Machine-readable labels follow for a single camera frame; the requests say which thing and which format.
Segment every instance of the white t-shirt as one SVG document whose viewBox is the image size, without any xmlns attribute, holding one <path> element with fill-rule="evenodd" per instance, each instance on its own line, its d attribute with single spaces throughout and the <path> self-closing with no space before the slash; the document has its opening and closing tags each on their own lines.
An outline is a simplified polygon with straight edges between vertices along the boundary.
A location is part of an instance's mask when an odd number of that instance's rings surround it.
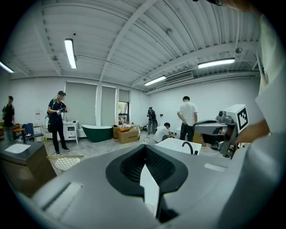
<svg viewBox="0 0 286 229">
<path fill-rule="evenodd" d="M 192 102 L 184 102 L 180 105 L 179 112 L 186 120 L 188 126 L 193 126 L 194 124 L 194 113 L 198 112 L 197 106 Z"/>
<path fill-rule="evenodd" d="M 157 132 L 154 135 L 154 141 L 161 142 L 164 135 L 169 135 L 169 130 L 165 126 L 157 127 Z"/>
<path fill-rule="evenodd" d="M 286 132 L 286 52 L 265 15 L 260 18 L 261 53 L 265 76 L 261 76 L 255 99 L 271 133 Z"/>
<path fill-rule="evenodd" d="M 277 76 L 285 74 L 283 70 L 286 66 L 285 49 L 275 29 L 265 15 L 260 17 L 260 26 L 261 35 L 258 51 L 265 75 L 261 75 L 259 94 L 261 94 L 264 88 L 269 83 L 272 83 Z"/>
</svg>

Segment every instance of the person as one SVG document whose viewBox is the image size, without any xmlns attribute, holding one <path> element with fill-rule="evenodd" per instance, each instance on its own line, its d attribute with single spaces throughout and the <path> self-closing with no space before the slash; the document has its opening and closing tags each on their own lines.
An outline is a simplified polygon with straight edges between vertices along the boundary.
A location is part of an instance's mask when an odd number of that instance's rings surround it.
<svg viewBox="0 0 286 229">
<path fill-rule="evenodd" d="M 157 127 L 155 126 L 156 114 L 155 111 L 152 109 L 152 107 L 149 107 L 147 117 L 149 117 L 147 132 L 148 134 L 150 134 L 151 124 L 152 124 L 152 133 L 155 134 L 155 128 Z"/>
<path fill-rule="evenodd" d="M 177 112 L 182 120 L 180 140 L 185 140 L 188 133 L 188 141 L 193 141 L 193 124 L 198 121 L 197 106 L 189 101 L 189 97 L 183 97 L 183 103 L 180 105 L 180 111 Z"/>
<path fill-rule="evenodd" d="M 262 59 L 262 65 L 264 70 L 262 70 L 262 66 L 259 66 L 261 72 L 261 82 L 259 88 L 259 96 L 256 98 L 256 102 L 259 108 L 264 115 L 264 119 L 259 121 L 256 124 L 249 125 L 245 130 L 243 130 L 237 137 L 234 145 L 238 143 L 251 143 L 254 140 L 266 136 L 271 132 L 283 132 L 284 120 L 277 121 L 276 124 L 274 122 L 270 122 L 268 119 L 268 123 L 266 121 L 266 117 L 271 116 L 268 114 L 268 110 L 285 110 L 285 103 L 282 101 L 278 104 L 278 101 L 273 101 L 271 104 L 266 104 L 266 99 L 270 100 L 270 98 L 278 98 L 278 93 L 282 93 L 282 84 L 284 84 L 283 77 L 285 76 L 286 71 L 286 54 L 285 49 L 281 43 L 280 38 L 278 37 L 275 29 L 272 27 L 268 19 L 262 12 L 260 12 L 249 0 L 207 0 L 213 4 L 217 5 L 225 5 L 229 8 L 242 11 L 249 12 L 254 14 L 260 21 L 261 26 L 261 35 L 259 39 L 258 46 L 258 56 Z M 269 85 L 272 84 L 276 80 L 275 87 L 269 88 Z"/>
<path fill-rule="evenodd" d="M 154 141 L 159 143 L 164 141 L 167 138 L 172 138 L 172 135 L 169 134 L 170 123 L 165 123 L 163 126 L 157 127 L 156 134 L 154 135 Z"/>
<path fill-rule="evenodd" d="M 69 148 L 66 146 L 66 141 L 63 136 L 63 119 L 61 116 L 61 112 L 64 109 L 64 112 L 68 112 L 69 109 L 67 106 L 61 102 L 63 97 L 66 94 L 63 91 L 59 91 L 58 96 L 56 99 L 52 99 L 48 106 L 48 113 L 50 114 L 50 127 L 53 136 L 53 144 L 55 147 L 56 154 L 59 156 L 61 155 L 59 152 L 59 143 L 57 138 L 57 132 L 59 132 L 59 137 L 61 139 L 62 148 L 65 151 L 70 151 Z"/>
<path fill-rule="evenodd" d="M 5 105 L 4 108 L 2 109 L 4 126 L 8 141 L 12 141 L 14 139 L 12 130 L 15 124 L 15 109 L 12 103 L 13 103 L 13 97 L 9 96 L 8 104 Z"/>
</svg>

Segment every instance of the gray floor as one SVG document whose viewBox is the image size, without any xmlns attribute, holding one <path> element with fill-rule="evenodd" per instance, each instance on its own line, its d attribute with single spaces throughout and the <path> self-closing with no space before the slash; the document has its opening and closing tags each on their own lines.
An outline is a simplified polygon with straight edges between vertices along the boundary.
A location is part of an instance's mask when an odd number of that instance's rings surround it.
<svg viewBox="0 0 286 229">
<path fill-rule="evenodd" d="M 83 155 L 84 156 L 83 160 L 85 160 L 87 158 L 113 152 L 118 149 L 130 146 L 137 146 L 140 144 L 150 144 L 154 142 L 153 134 L 150 134 L 149 136 L 150 139 L 146 137 L 147 133 L 142 132 L 139 141 L 127 144 L 120 144 L 118 140 L 115 140 L 114 142 L 111 142 L 111 140 L 107 140 L 107 141 L 93 143 L 90 142 L 88 139 L 80 139 L 78 144 L 76 144 L 75 141 L 66 141 L 67 147 L 70 149 L 69 152 L 66 152 L 61 148 L 60 142 L 59 142 L 59 148 L 60 148 L 60 153 L 62 155 Z M 53 142 L 51 140 L 45 143 L 45 147 L 48 155 L 55 153 Z M 200 156 L 223 157 L 218 151 L 211 149 L 209 144 L 207 144 L 206 147 L 201 148 Z"/>
</svg>

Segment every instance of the cabinet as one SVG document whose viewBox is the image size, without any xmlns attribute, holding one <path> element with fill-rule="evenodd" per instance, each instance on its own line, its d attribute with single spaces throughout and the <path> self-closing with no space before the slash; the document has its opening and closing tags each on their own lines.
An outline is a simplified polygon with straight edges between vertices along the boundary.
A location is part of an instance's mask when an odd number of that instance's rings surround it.
<svg viewBox="0 0 286 229">
<path fill-rule="evenodd" d="M 76 143 L 79 143 L 79 133 L 78 133 L 78 121 L 73 122 L 63 122 L 63 136 L 66 141 L 69 140 L 76 140 Z"/>
</svg>

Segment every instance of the freestanding bathtub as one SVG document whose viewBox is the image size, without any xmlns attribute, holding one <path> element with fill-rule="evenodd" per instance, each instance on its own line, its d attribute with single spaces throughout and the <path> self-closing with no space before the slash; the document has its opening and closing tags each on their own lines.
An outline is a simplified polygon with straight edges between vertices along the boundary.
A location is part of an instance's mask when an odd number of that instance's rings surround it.
<svg viewBox="0 0 286 229">
<path fill-rule="evenodd" d="M 112 127 L 81 125 L 91 142 L 105 141 L 112 138 Z"/>
</svg>

